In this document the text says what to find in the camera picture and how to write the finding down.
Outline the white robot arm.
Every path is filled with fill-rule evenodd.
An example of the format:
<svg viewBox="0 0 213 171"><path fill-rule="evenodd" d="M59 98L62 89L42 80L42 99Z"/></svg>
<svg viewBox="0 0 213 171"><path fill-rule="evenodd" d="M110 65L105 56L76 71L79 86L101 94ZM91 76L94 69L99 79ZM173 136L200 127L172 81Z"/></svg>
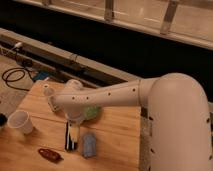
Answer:
<svg viewBox="0 0 213 171"><path fill-rule="evenodd" d="M71 80L55 99L70 117L89 106L145 106L150 171L213 171L208 100L188 75L170 73L90 90Z"/></svg>

